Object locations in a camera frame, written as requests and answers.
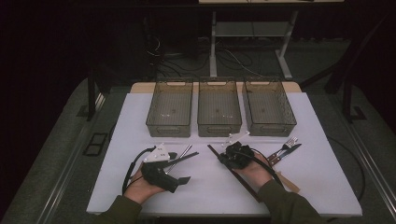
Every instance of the black cable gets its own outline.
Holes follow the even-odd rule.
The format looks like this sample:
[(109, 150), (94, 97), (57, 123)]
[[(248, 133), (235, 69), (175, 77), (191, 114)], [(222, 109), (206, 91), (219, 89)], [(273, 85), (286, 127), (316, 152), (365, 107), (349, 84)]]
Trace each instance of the black cable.
[(152, 55), (152, 56), (155, 56), (155, 57), (161, 57), (161, 53), (159, 52), (160, 46), (161, 46), (161, 41), (160, 41), (160, 39), (159, 39), (158, 36), (156, 36), (156, 35), (153, 35), (153, 34), (148, 34), (148, 35), (155, 38), (156, 43), (157, 43), (157, 44), (156, 44), (157, 47), (156, 47), (156, 48), (149, 49), (149, 48), (151, 48), (151, 43), (148, 42), (148, 46), (147, 46), (148, 50), (147, 50), (147, 53), (150, 54), (150, 55)]
[(164, 76), (164, 77), (166, 77), (166, 74), (165, 74), (165, 72), (164, 72), (164, 71), (162, 71), (162, 70), (160, 70), (160, 69), (158, 69), (158, 68), (157, 68), (157, 70), (156, 70), (156, 71), (157, 71), (157, 72), (159, 72), (159, 73), (161, 73), (161, 74), (163, 74), (163, 76)]
[(174, 67), (171, 67), (171, 66), (166, 65), (166, 64), (163, 64), (163, 63), (161, 63), (161, 66), (170, 68), (170, 69), (173, 70), (179, 77), (181, 77), (181, 74), (180, 74)]
[(262, 162), (261, 160), (257, 159), (256, 157), (251, 157), (251, 156), (249, 156), (249, 155), (247, 155), (247, 154), (245, 154), (245, 153), (241, 153), (241, 152), (238, 152), (238, 151), (234, 151), (233, 153), (238, 154), (238, 155), (241, 155), (241, 156), (244, 156), (244, 157), (247, 157), (247, 158), (249, 158), (249, 159), (251, 159), (251, 160), (257, 162), (260, 166), (262, 166), (262, 168), (264, 168), (264, 169), (274, 178), (274, 180), (275, 180), (280, 186), (283, 187), (282, 182), (280, 181), (280, 179), (279, 179), (279, 177), (277, 176), (276, 172), (274, 171), (274, 169), (273, 169), (270, 165), (267, 165), (267, 164), (265, 164), (264, 162)]
[[(334, 138), (330, 137), (329, 135), (326, 135), (326, 137), (328, 139), (334, 141), (336, 144), (341, 146), (343, 149), (345, 149), (352, 156), (353, 160), (358, 164), (359, 169), (361, 171), (361, 182), (362, 182), (362, 184), (361, 184), (361, 193), (358, 196), (358, 201), (360, 202), (361, 198), (363, 197), (364, 191), (366, 190), (366, 177), (365, 177), (365, 174), (364, 174), (363, 166), (359, 162), (358, 158), (353, 154), (353, 152), (348, 147), (346, 147), (344, 144), (340, 143), (339, 141), (335, 140)], [(332, 221), (334, 221), (336, 219), (337, 219), (337, 217), (333, 217), (333, 218), (330, 218), (329, 220), (327, 220), (327, 222), (332, 222)]]
[(226, 60), (229, 63), (234, 63), (234, 64), (237, 64), (237, 65), (240, 65), (240, 66), (245, 66), (245, 67), (253, 65), (253, 60), (246, 53), (238, 51), (240, 54), (244, 55), (248, 59), (248, 63), (243, 63), (240, 59), (235, 59), (236, 56), (232, 52), (230, 52), (228, 49), (218, 49), (218, 50), (220, 52), (225, 51), (226, 54), (231, 57), (231, 59), (227, 59), (227, 58), (223, 57), (224, 60)]
[[(257, 38), (255, 38), (254, 40), (255, 40), (254, 42), (256, 42), (257, 44), (254, 46), (251, 46), (251, 47), (253, 47), (255, 49), (261, 49), (261, 51), (262, 51), (263, 48), (268, 47), (268, 46), (273, 46), (274, 48), (276, 48), (276, 45), (274, 43), (275, 41), (268, 41), (268, 43), (260, 43), (260, 41)], [(240, 44), (238, 44), (238, 45), (233, 44), (230, 46), (230, 45), (226, 45), (223, 40), (220, 40), (219, 43), (221, 43), (222, 48), (224, 48), (224, 49), (234, 49), (234, 51), (244, 50), (244, 47), (241, 47)]]
[(224, 49), (236, 49), (236, 50), (239, 50), (241, 46), (240, 46), (240, 44), (236, 45), (235, 42), (239, 43), (240, 41), (241, 41), (241, 38), (237, 37), (237, 39), (233, 43), (231, 43), (230, 45), (226, 44), (223, 39), (221, 39), (219, 41), (219, 43), (221, 43), (221, 45), (222, 45), (222, 47)]
[(257, 68), (257, 70), (258, 70), (257, 73), (261, 74), (262, 73), (262, 53), (261, 52), (259, 53), (258, 61), (259, 61), (259, 67)]
[(250, 148), (251, 150), (253, 150), (253, 151), (255, 151), (255, 152), (257, 152), (257, 153), (259, 153), (260, 155), (262, 155), (265, 159), (267, 159), (259, 150), (257, 150), (256, 148)]
[(243, 68), (243, 67), (240, 67), (240, 66), (238, 66), (237, 68), (233, 68), (233, 67), (231, 67), (231, 66), (225, 64), (225, 62), (223, 61), (224, 57), (223, 57), (223, 56), (220, 56), (220, 55), (217, 54), (217, 53), (216, 53), (216, 59), (217, 59), (217, 61), (219, 61), (219, 63), (221, 63), (224, 67), (226, 67), (226, 68), (228, 68), (228, 69), (236, 70), (236, 71), (244, 70), (244, 68)]
[(151, 148), (146, 148), (145, 150), (143, 150), (142, 152), (139, 153), (139, 155), (137, 155), (137, 157), (134, 159), (133, 162), (131, 162), (131, 164), (129, 165), (129, 169), (128, 172), (125, 175), (124, 181), (122, 183), (122, 194), (125, 192), (125, 190), (128, 188), (128, 181), (129, 178), (131, 177), (132, 171), (134, 170), (134, 166), (136, 165), (137, 160), (139, 160), (139, 158), (145, 154), (146, 152), (151, 152), (152, 150), (154, 150), (155, 147), (151, 147)]
[(192, 75), (193, 77), (200, 77), (200, 76), (197, 76), (196, 74), (194, 74), (194, 73), (180, 73), (181, 75)]
[(141, 179), (143, 176), (141, 175), (141, 176), (139, 176), (136, 180), (134, 180), (134, 181), (131, 181), (131, 183), (129, 184), (129, 185), (132, 185), (134, 182), (136, 182), (136, 181), (138, 181), (139, 179)]
[(176, 64), (176, 63), (169, 62), (169, 61), (164, 61), (164, 62), (165, 62), (165, 63), (170, 63), (170, 64), (172, 64), (172, 65), (178, 67), (178, 68), (181, 69), (181, 70), (188, 71), (188, 72), (193, 72), (193, 71), (199, 71), (199, 70), (201, 70), (202, 68), (204, 68), (205, 65), (206, 65), (206, 63), (207, 63), (207, 61), (208, 61), (208, 59), (209, 59), (209, 55), (207, 55), (207, 57), (205, 58), (204, 63), (203, 63), (201, 66), (199, 66), (199, 67), (197, 67), (197, 68), (190, 68), (190, 69), (183, 68), (183, 67), (181, 67), (180, 65), (178, 65), (178, 64)]

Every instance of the gray carpet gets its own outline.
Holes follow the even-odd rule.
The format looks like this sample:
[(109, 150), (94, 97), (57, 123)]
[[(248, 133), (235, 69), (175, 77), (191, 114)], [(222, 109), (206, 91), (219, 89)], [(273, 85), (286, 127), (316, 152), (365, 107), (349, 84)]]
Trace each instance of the gray carpet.
[[(252, 45), (255, 47), (254, 50), (235, 51), (234, 56), (254, 73), (281, 77), (280, 68), (272, 51), (279, 43), (264, 39), (259, 42), (256, 41)], [(332, 65), (343, 55), (347, 45), (347, 41), (291, 42), (286, 53), (286, 60), (293, 75), (293, 80), (296, 82), (304, 81)], [(243, 45), (241, 43), (237, 45), (227, 43), (219, 45), (219, 48), (229, 48), (230, 46), (240, 49)], [(208, 76), (208, 61), (205, 61), (208, 53), (205, 41), (203, 42), (203, 50), (204, 52), (200, 55), (198, 61), (177, 58), (175, 55), (169, 56), (168, 58), (171, 58), (170, 63), (165, 64), (172, 66), (173, 69), (168, 66), (160, 66), (159, 76), (187, 76), (196, 79), (199, 76)], [(222, 56), (222, 62), (218, 61), (219, 76), (242, 78), (243, 75), (250, 73), (238, 66), (233, 61), (233, 56), (227, 51), (219, 51), (218, 55)], [(366, 179), (365, 183), (362, 183), (359, 165), (345, 147), (355, 156), (359, 154), (348, 131), (352, 126), (370, 151), (390, 187), (395, 189), (396, 138), (384, 120), (367, 102), (364, 94), (357, 88), (353, 90), (352, 104), (361, 108), (367, 120), (356, 120), (352, 125), (346, 124), (343, 121), (344, 118), (340, 116), (342, 93), (326, 94), (323, 90), (326, 80), (327, 78), (323, 78), (305, 88), (304, 91), (308, 93), (319, 121), (329, 137), (333, 151), (357, 196), (360, 195), (363, 184), (365, 185), (365, 191), (361, 198), (363, 216), (337, 218), (332, 223), (395, 223), (394, 217), (384, 203), (370, 174), (366, 169), (364, 170)], [(80, 109), (87, 105), (86, 80), (76, 88), (43, 146), (35, 165), (9, 207), (3, 223), (34, 223), (39, 218), (41, 222), (46, 223), (92, 222), (94, 215), (87, 214), (85, 210), (106, 154), (109, 136), (117, 122), (123, 99), (129, 89), (130, 87), (113, 88), (106, 95), (105, 102), (94, 119), (88, 122), (86, 118), (78, 116), (78, 114), (81, 114)], [(94, 133), (107, 133), (105, 147), (98, 157), (83, 156), (82, 151)], [(57, 200), (51, 201), (52, 203), (46, 206), (47, 200), (51, 196), (53, 198), (53, 195), (58, 196)], [(46, 212), (43, 213), (43, 216), (40, 216), (43, 209), (46, 209)], [(155, 219), (155, 221), (166, 223), (166, 220), (161, 219)], [(197, 221), (206, 223), (209, 219)], [(217, 219), (215, 222), (261, 223), (262, 221), (257, 219)]]

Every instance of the floor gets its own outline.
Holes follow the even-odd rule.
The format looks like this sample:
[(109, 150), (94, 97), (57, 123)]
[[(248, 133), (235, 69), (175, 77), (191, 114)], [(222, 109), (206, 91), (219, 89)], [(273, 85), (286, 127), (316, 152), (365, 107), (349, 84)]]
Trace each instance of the floor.
[[(208, 76), (208, 42), (200, 38), (197, 59), (177, 52), (165, 55), (157, 69), (158, 76)], [(217, 43), (218, 76), (242, 79), (244, 75), (282, 77), (274, 54), (278, 39), (221, 39)], [(335, 63), (345, 52), (348, 41), (291, 41), (286, 53), (293, 80), (301, 83)], [(360, 199), (362, 217), (337, 218), (332, 223), (395, 223), (396, 138), (384, 120), (353, 89), (352, 105), (358, 106), (366, 119), (348, 123), (341, 115), (342, 91), (327, 94), (327, 77), (303, 89), (314, 107), (323, 130), (350, 186)], [(90, 223), (94, 215), (85, 212), (92, 189), (106, 155), (106, 147), (128, 86), (114, 86), (99, 95), (97, 112), (87, 121), (87, 80), (70, 96), (64, 112), (55, 124), (29, 175), (24, 180), (2, 223)], [(102, 153), (97, 157), (82, 152), (94, 133), (105, 133)], [(178, 218), (142, 219), (141, 223), (263, 223), (261, 218), (213, 219)]]

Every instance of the person's left hand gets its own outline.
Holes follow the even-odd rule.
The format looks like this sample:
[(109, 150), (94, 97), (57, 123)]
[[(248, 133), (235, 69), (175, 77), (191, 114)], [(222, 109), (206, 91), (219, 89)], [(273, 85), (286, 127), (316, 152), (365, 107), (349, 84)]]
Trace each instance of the person's left hand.
[(151, 185), (147, 180), (145, 180), (141, 172), (142, 165), (143, 163), (140, 164), (139, 169), (134, 174), (131, 180), (131, 184), (128, 186), (123, 194), (123, 196), (140, 204), (145, 202), (152, 195), (165, 191), (160, 187)]

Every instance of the wire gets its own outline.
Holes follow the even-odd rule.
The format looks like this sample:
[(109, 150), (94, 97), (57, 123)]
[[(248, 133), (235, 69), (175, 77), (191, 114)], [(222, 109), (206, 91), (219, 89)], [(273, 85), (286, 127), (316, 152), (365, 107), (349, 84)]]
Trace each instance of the wire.
[[(361, 201), (361, 198), (363, 197), (364, 191), (366, 190), (366, 177), (364, 174), (364, 170), (363, 170), (363, 166), (361, 165), (361, 163), (359, 162), (358, 158), (353, 154), (353, 152), (346, 147), (344, 144), (340, 143), (339, 141), (335, 140), (334, 138), (330, 137), (329, 135), (326, 135), (327, 138), (329, 138), (330, 140), (334, 141), (336, 144), (338, 144), (339, 146), (341, 146), (343, 149), (345, 149), (353, 158), (353, 160), (358, 164), (359, 169), (361, 171), (361, 193), (358, 196), (358, 201)], [(330, 218), (329, 220), (327, 220), (327, 222), (332, 222), (334, 220), (336, 220), (337, 217), (333, 217)]]
[(170, 68), (172, 71), (174, 71), (179, 77), (181, 77), (181, 74), (174, 68), (174, 67), (172, 67), (172, 66), (169, 66), (169, 65), (166, 65), (166, 64), (163, 64), (163, 63), (161, 63), (160, 64), (161, 66), (164, 66), (164, 67), (167, 67), (167, 68)]
[(262, 155), (265, 159), (267, 159), (259, 150), (255, 149), (255, 148), (250, 148), (251, 150), (259, 153), (260, 155)]
[(192, 75), (193, 77), (200, 77), (200, 76), (197, 76), (196, 74), (194, 74), (194, 73), (180, 73), (181, 75)]
[(136, 181), (138, 181), (139, 179), (141, 179), (143, 176), (141, 175), (141, 176), (139, 176), (136, 180), (134, 180), (134, 181), (131, 181), (131, 183), (129, 184), (129, 185), (132, 185), (134, 182), (136, 182)]
[(263, 77), (263, 75), (258, 74), (258, 73), (255, 73), (255, 72), (251, 71), (250, 69), (246, 68), (246, 67), (235, 57), (235, 55), (233, 55), (229, 50), (227, 50), (227, 49), (223, 49), (223, 50), (226, 51), (226, 52), (228, 52), (233, 58), (235, 58), (235, 60), (239, 63), (239, 65), (241, 65), (241, 67), (243, 67), (243, 68), (244, 68), (245, 70), (247, 70), (249, 73), (254, 74), (254, 75), (257, 75), (257, 76), (260, 76), (260, 77)]
[(232, 54), (229, 50), (227, 50), (227, 49), (219, 49), (219, 50), (222, 50), (222, 51), (225, 51), (226, 53), (227, 53), (227, 55), (229, 55), (229, 56), (231, 56), (233, 59), (232, 60), (229, 60), (229, 59), (226, 59), (226, 58), (224, 58), (226, 61), (228, 61), (228, 62), (230, 62), (230, 63), (234, 63), (234, 64), (238, 64), (238, 65), (244, 65), (244, 66), (251, 66), (251, 65), (253, 65), (253, 60), (251, 59), (251, 57), (250, 56), (248, 56), (246, 53), (242, 53), (242, 52), (239, 52), (240, 54), (242, 54), (242, 55), (244, 55), (248, 60), (249, 60), (249, 63), (242, 63), (241, 62), (241, 60), (239, 60), (239, 59), (237, 59), (236, 60), (236, 62), (235, 62), (235, 56), (234, 56), (234, 54)]
[(183, 53), (166, 53), (163, 55), (164, 58), (172, 58), (172, 59), (182, 59), (187, 56)]
[(233, 153), (238, 154), (238, 155), (241, 155), (241, 156), (245, 156), (245, 157), (247, 157), (247, 158), (249, 158), (249, 159), (251, 159), (251, 160), (257, 162), (260, 166), (262, 166), (262, 168), (264, 168), (264, 169), (274, 178), (274, 180), (275, 180), (280, 186), (283, 187), (282, 182), (280, 181), (280, 179), (279, 179), (279, 177), (277, 176), (276, 172), (274, 171), (274, 169), (273, 169), (270, 165), (265, 164), (264, 162), (262, 162), (261, 160), (257, 159), (256, 157), (251, 157), (251, 156), (249, 156), (249, 155), (247, 155), (247, 154), (245, 154), (245, 153), (242, 153), (242, 152), (234, 151)]
[(151, 35), (152, 37), (154, 37), (156, 40), (157, 40), (157, 47), (154, 49), (154, 53), (153, 52), (151, 52), (150, 50), (146, 50), (146, 52), (148, 53), (148, 54), (150, 54), (150, 55), (152, 55), (152, 56), (155, 56), (155, 57), (160, 57), (161, 56), (161, 54), (158, 52), (158, 49), (160, 48), (160, 46), (161, 46), (161, 41), (160, 41), (160, 39), (157, 37), (157, 36), (155, 36), (155, 35)]
[(237, 68), (234, 68), (234, 67), (231, 67), (231, 66), (225, 64), (225, 62), (223, 61), (223, 60), (225, 60), (225, 58), (224, 58), (223, 56), (221, 56), (220, 54), (218, 54), (218, 53), (216, 53), (216, 59), (217, 59), (224, 67), (226, 67), (226, 68), (228, 68), (228, 69), (232, 69), (232, 70), (236, 70), (236, 71), (239, 71), (239, 70), (243, 70), (243, 69), (244, 69), (243, 67), (240, 67), (240, 66), (237, 67)]
[(205, 58), (205, 61), (204, 61), (204, 63), (203, 63), (202, 65), (200, 65), (200, 66), (197, 67), (197, 68), (190, 68), (190, 69), (183, 68), (183, 67), (181, 67), (180, 65), (178, 65), (178, 64), (176, 64), (176, 63), (169, 62), (169, 61), (164, 61), (164, 62), (165, 62), (165, 63), (170, 63), (170, 64), (172, 64), (172, 65), (174, 65), (174, 66), (180, 68), (181, 70), (193, 72), (193, 71), (198, 71), (198, 70), (201, 70), (202, 68), (204, 68), (205, 65), (206, 65), (206, 63), (207, 63), (207, 61), (208, 61), (208, 59), (209, 59), (209, 55), (207, 55), (207, 57)]
[(164, 71), (162, 71), (162, 70), (160, 70), (160, 69), (158, 69), (158, 68), (157, 68), (157, 70), (156, 70), (156, 71), (157, 71), (157, 72), (159, 72), (159, 73), (161, 73), (161, 74), (163, 74), (163, 76), (164, 76), (164, 77), (166, 77), (166, 74), (165, 74), (165, 72), (164, 72)]
[(145, 154), (146, 152), (151, 152), (151, 151), (154, 150), (154, 149), (155, 149), (155, 147), (146, 148), (145, 150), (143, 150), (142, 152), (140, 152), (139, 155), (137, 155), (137, 157), (134, 159), (133, 162), (131, 162), (131, 164), (129, 165), (129, 169), (128, 169), (126, 175), (125, 175), (124, 181), (123, 181), (123, 183), (122, 183), (122, 194), (125, 192), (125, 190), (126, 190), (126, 189), (128, 188), (128, 186), (129, 186), (129, 185), (128, 185), (128, 181), (130, 180), (132, 171), (134, 170), (134, 166), (136, 165), (137, 160), (138, 160), (143, 154)]
[[(241, 63), (239, 63), (239, 62), (241, 62), (241, 61), (239, 61), (239, 62), (236, 62), (234, 59), (232, 59), (232, 60), (230, 60), (230, 59), (227, 59), (226, 57), (224, 57), (224, 56), (222, 56), (220, 53), (216, 53), (216, 56), (218, 56), (218, 57), (220, 57), (221, 59), (223, 59), (223, 60), (225, 60), (225, 61), (227, 61), (228, 63), (232, 63), (232, 64), (236, 64), (236, 65), (238, 65), (238, 67), (237, 68), (234, 68), (233, 70), (242, 70), (242, 69), (244, 69), (243, 67), (241, 67), (240, 65), (241, 65)], [(250, 63), (249, 65), (247, 65), (247, 64), (243, 64), (242, 63), (242, 65), (244, 65), (244, 66), (251, 66), (252, 65), (252, 63)]]

